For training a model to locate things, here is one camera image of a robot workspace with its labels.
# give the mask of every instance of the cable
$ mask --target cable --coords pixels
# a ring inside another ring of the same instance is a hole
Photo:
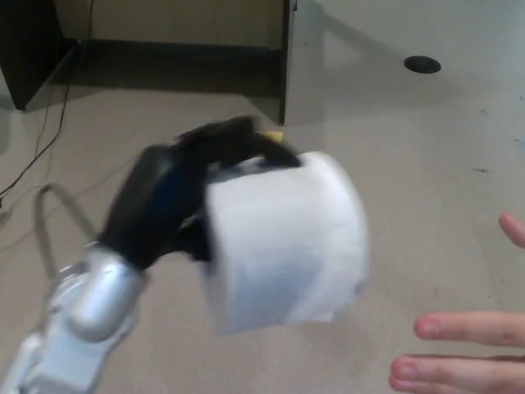
[[[46,114],[43,117],[42,129],[40,129],[39,136],[36,139],[33,158],[36,158],[36,155],[39,154],[40,140],[42,139],[43,132],[46,130],[46,125],[48,124],[49,107],[51,107],[52,98],[53,98],[53,87],[51,86],[51,91],[49,92],[49,98],[48,98],[48,106],[46,107]]]
[[[54,183],[48,183],[39,189],[39,192],[34,197],[33,205],[34,233],[36,240],[39,243],[43,265],[48,278],[54,279],[57,277],[58,268],[51,250],[51,241],[49,239],[48,229],[46,228],[46,219],[43,206],[44,196],[50,192],[55,194],[55,196],[60,200],[62,206],[66,208],[71,218],[76,222],[79,229],[87,236],[89,240],[93,240],[97,235],[97,232],[95,231],[93,223],[89,221],[88,216],[85,214],[84,210],[75,202],[75,197],[62,186]]]
[[[29,171],[29,169],[31,167],[33,167],[33,165],[39,160],[39,158],[42,157],[42,155],[49,149],[51,148],[51,146],[55,143],[55,141],[58,139],[58,137],[60,136],[60,134],[62,133],[62,126],[64,124],[64,116],[66,115],[66,108],[67,108],[67,99],[69,97],[69,91],[70,91],[70,87],[71,87],[71,81],[73,80],[73,77],[78,73],[78,71],[80,70],[80,67],[82,65],[82,63],[84,62],[85,60],[85,56],[86,56],[86,53],[87,53],[87,48],[88,48],[88,43],[89,41],[91,40],[91,32],[93,30],[93,9],[94,9],[94,3],[95,3],[95,0],[91,0],[91,2],[89,3],[89,21],[88,21],[88,34],[87,34],[87,37],[86,37],[86,40],[84,41],[84,45],[83,45],[83,48],[82,48],[82,53],[80,55],[80,59],[79,61],[76,63],[76,66],[75,66],[75,69],[73,70],[73,73],[71,75],[71,78],[70,80],[67,82],[67,85],[66,85],[66,91],[64,92],[64,99],[63,99],[63,104],[62,104],[62,110],[61,110],[61,113],[60,113],[60,121],[58,123],[58,129],[57,129],[57,133],[54,135],[54,137],[51,139],[51,141],[49,141],[49,143],[43,147],[43,149],[38,152],[38,154],[36,154],[34,157],[33,157],[33,160],[31,160],[29,162],[29,164],[22,170],[22,172],[20,173],[20,175],[8,186],[6,187],[5,189],[3,189],[2,191],[0,191],[0,208],[2,207],[2,202],[3,202],[3,199],[9,194],[11,193],[11,191],[13,190],[13,188],[16,186],[16,184],[22,179],[22,177],[25,175],[26,172]],[[45,128],[46,126],[46,122],[47,122],[47,119],[48,119],[48,110],[49,110],[49,104],[51,103],[51,99],[49,100],[49,103],[48,103],[48,108],[46,109],[46,116],[44,118],[44,124],[43,124],[43,129]]]

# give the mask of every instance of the toilet paper roll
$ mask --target toilet paper roll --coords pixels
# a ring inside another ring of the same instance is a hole
[[[253,160],[210,181],[212,269],[203,285],[219,332],[330,320],[363,289],[361,201],[331,157],[301,160],[289,169]]]

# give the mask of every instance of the silver robotic arm segment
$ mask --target silver robotic arm segment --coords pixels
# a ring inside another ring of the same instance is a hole
[[[41,327],[21,344],[0,394],[90,394],[109,352],[133,328],[145,275],[100,245],[62,272]]]

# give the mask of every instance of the human hand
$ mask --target human hand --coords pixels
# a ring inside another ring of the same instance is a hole
[[[500,216],[507,237],[525,249],[525,222]],[[430,341],[467,341],[525,348],[525,314],[464,313],[424,315],[416,335]],[[523,394],[525,357],[490,359],[437,355],[402,355],[391,365],[390,385],[414,394]]]

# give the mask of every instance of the dark wooden desk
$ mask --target dark wooden desk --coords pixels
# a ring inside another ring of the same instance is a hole
[[[90,40],[72,83],[270,97],[276,114],[269,115],[283,124],[294,7],[283,0],[280,49]],[[70,81],[79,48],[64,38],[53,0],[0,0],[0,68],[17,109],[47,81]]]

